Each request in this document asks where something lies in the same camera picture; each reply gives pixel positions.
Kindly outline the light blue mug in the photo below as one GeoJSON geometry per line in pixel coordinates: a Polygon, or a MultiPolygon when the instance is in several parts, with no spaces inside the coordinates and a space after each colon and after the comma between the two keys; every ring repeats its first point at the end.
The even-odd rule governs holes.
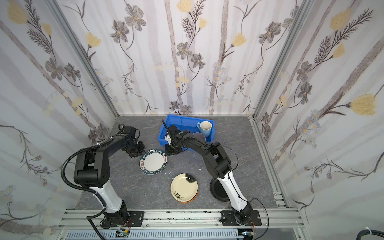
{"type": "Polygon", "coordinates": [[[197,123],[197,128],[206,138],[208,138],[212,132],[212,123],[209,121],[202,121],[197,123]]]}

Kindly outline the green rimmed white plate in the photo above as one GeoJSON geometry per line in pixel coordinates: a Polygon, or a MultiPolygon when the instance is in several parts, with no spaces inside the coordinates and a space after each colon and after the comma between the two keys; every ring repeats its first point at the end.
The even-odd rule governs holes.
{"type": "Polygon", "coordinates": [[[140,159],[140,170],[146,175],[156,175],[163,171],[168,163],[163,150],[151,149],[140,159]]]}

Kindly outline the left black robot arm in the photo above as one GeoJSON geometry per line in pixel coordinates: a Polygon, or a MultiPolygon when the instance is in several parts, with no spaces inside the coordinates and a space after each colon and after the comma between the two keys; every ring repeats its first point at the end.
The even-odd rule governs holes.
{"type": "Polygon", "coordinates": [[[127,206],[114,190],[110,182],[109,158],[118,151],[126,152],[130,158],[145,153],[145,145],[139,140],[140,130],[120,124],[114,136],[98,143],[93,149],[77,155],[74,172],[75,184],[91,193],[103,206],[104,218],[101,227],[123,226],[130,219],[127,206]]]}

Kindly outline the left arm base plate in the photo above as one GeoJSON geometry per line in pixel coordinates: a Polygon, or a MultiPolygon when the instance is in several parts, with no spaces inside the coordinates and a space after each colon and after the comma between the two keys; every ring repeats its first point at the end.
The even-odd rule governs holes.
{"type": "Polygon", "coordinates": [[[126,225],[126,227],[138,227],[140,228],[143,224],[144,220],[144,211],[129,211],[130,219],[126,225]]]}

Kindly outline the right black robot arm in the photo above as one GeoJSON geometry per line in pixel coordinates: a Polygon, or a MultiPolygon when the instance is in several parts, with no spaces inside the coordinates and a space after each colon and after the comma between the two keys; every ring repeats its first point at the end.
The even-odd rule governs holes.
{"type": "Polygon", "coordinates": [[[224,146],[218,142],[201,141],[187,130],[180,131],[175,125],[167,128],[165,140],[168,142],[165,145],[167,156],[180,154],[186,149],[191,149],[202,156],[207,171],[220,182],[229,197],[235,220],[240,225],[247,224],[253,207],[236,183],[231,160],[224,146]]]}

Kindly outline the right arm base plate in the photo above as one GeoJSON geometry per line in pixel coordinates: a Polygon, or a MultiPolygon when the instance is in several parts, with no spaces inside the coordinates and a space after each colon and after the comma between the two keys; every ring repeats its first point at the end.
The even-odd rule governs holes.
{"type": "Polygon", "coordinates": [[[224,227],[259,227],[262,225],[259,211],[252,211],[250,216],[245,220],[242,220],[240,214],[235,213],[234,211],[221,211],[220,222],[224,227]]]}

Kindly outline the purple ceramic bowl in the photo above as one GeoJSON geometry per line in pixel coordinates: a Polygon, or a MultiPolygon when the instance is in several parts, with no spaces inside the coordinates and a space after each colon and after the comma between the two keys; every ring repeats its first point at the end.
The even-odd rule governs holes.
{"type": "Polygon", "coordinates": [[[202,142],[206,141],[206,137],[202,133],[193,133],[193,136],[202,142]]]}

